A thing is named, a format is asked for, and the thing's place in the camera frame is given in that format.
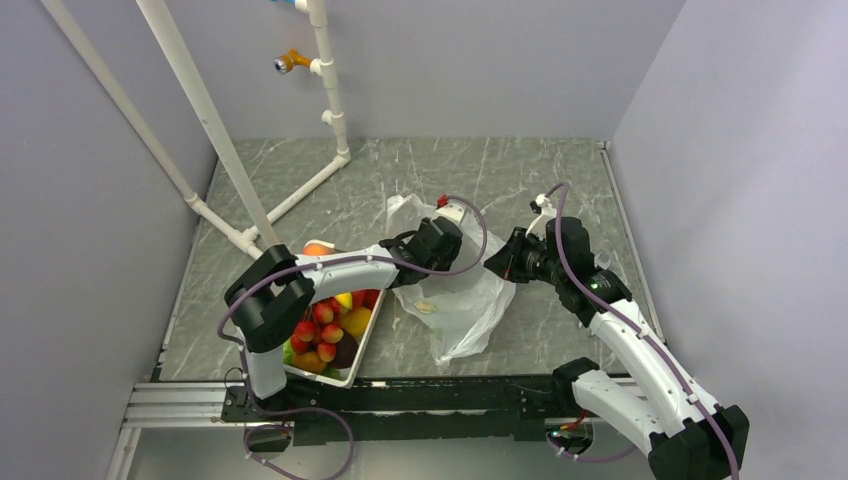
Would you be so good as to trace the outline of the white plastic bag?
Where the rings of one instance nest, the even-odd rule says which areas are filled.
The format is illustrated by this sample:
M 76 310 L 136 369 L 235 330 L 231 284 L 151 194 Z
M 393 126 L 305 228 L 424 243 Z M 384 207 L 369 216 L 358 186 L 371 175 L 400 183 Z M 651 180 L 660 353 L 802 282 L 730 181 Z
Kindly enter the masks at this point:
M 462 244 L 449 270 L 469 269 L 458 275 L 430 276 L 395 290 L 403 310 L 426 325 L 430 355 L 440 368 L 483 352 L 516 292 L 514 284 L 483 266 L 505 242 L 479 223 L 480 214 L 472 206 L 462 203 L 467 208 L 459 226 Z M 386 232 L 395 236 L 409 231 L 424 218 L 436 217 L 435 211 L 436 206 L 424 203 L 415 194 L 392 196 L 387 200 Z

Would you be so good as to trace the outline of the red lychee bunch fake fruit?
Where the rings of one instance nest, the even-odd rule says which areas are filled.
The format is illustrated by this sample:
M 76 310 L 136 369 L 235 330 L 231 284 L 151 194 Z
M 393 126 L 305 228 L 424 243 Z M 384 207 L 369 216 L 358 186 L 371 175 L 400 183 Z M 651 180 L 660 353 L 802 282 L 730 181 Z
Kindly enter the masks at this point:
M 335 343 L 344 332 L 335 320 L 335 311 L 328 304 L 319 302 L 308 307 L 296 323 L 288 345 L 292 355 L 316 351 L 329 366 L 336 355 Z

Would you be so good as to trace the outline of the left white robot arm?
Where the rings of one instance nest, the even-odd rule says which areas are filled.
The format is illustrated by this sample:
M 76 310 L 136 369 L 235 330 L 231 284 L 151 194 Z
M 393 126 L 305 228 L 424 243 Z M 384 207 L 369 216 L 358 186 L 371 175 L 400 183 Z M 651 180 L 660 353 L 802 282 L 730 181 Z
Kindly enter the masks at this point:
M 264 420 L 285 411 L 282 347 L 308 307 L 335 294 L 394 289 L 447 272 L 462 239 L 457 220 L 437 215 L 410 234 L 351 252 L 308 257 L 270 247 L 224 293 L 251 386 L 248 407 Z

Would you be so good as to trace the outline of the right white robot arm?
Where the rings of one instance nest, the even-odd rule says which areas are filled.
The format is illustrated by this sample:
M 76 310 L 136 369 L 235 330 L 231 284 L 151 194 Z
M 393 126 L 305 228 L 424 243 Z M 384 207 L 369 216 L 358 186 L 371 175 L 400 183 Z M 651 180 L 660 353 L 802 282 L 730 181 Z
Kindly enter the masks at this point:
M 512 283 L 541 281 L 561 304 L 607 345 L 641 392 L 633 394 L 599 365 L 579 358 L 552 374 L 557 411 L 586 410 L 644 454 L 657 479 L 736 479 L 750 422 L 736 405 L 723 406 L 688 374 L 641 314 L 630 290 L 601 268 L 582 222 L 551 219 L 538 236 L 514 229 L 484 263 Z

